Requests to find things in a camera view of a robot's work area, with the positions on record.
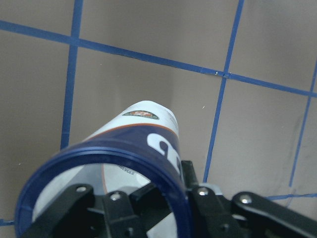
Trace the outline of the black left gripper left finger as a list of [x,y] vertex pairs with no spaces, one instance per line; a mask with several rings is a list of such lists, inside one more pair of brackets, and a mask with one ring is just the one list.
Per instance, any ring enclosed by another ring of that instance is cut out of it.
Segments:
[[149,183],[129,195],[134,213],[141,219],[146,231],[149,231],[170,213],[170,207],[161,191]]

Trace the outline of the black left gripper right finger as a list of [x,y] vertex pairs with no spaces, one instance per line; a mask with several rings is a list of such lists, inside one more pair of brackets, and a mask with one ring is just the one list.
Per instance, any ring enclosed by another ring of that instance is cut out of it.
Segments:
[[182,161],[182,172],[184,183],[188,190],[192,190],[199,186],[192,161]]

